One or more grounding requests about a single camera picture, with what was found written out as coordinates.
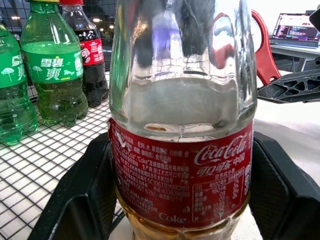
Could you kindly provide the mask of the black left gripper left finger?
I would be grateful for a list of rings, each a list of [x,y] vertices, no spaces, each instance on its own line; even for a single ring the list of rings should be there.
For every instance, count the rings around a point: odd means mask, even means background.
[[[111,142],[103,133],[61,178],[27,240],[109,240],[115,188]]]

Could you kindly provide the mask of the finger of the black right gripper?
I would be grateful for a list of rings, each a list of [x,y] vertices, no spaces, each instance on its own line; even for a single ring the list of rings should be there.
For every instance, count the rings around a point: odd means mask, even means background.
[[[276,104],[320,102],[320,69],[286,74],[260,87],[257,97]]]

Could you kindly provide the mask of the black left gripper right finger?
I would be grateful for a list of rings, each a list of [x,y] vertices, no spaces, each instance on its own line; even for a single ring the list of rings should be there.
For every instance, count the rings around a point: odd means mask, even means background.
[[[260,132],[253,138],[249,207],[263,240],[320,240],[320,186]]]

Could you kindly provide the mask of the red bottle opener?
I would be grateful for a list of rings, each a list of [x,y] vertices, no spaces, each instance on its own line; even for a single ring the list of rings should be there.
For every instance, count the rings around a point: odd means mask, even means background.
[[[271,81],[279,79],[281,74],[273,59],[269,31],[264,20],[255,10],[251,11],[251,15],[253,20],[257,23],[261,35],[261,43],[255,51],[257,76],[261,80],[263,86],[267,86]]]

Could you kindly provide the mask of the glass bottle red Coca-Cola label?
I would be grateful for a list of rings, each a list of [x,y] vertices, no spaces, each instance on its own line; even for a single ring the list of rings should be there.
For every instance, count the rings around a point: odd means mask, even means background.
[[[231,240],[256,74],[247,0],[117,0],[108,133],[134,240]]]

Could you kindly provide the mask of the open laptop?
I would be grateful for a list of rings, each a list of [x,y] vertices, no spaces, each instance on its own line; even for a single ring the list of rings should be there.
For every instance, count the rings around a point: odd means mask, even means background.
[[[320,32],[308,13],[280,13],[270,38],[271,45],[316,49]]]

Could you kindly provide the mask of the green Sprite plastic bottle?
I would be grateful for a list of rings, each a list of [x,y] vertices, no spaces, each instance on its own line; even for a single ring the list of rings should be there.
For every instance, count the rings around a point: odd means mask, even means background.
[[[72,127],[88,113],[80,41],[59,11],[59,0],[27,0],[20,37],[27,71],[45,124]]]
[[[20,45],[0,23],[0,143],[18,144],[38,129]]]

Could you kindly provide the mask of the Coca-Cola plastic bottle red cap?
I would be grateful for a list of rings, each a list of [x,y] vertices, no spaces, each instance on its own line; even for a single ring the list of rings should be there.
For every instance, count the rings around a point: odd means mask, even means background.
[[[84,12],[84,0],[60,0],[62,17],[79,39],[83,63],[83,89],[88,105],[99,106],[108,98],[102,39]]]

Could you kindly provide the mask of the white background desk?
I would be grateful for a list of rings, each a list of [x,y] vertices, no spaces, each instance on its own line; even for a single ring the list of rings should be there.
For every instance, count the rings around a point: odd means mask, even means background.
[[[272,44],[270,46],[272,53],[300,58],[297,71],[303,72],[307,61],[315,60],[320,56],[320,47],[318,48],[305,48],[295,46],[284,46]]]

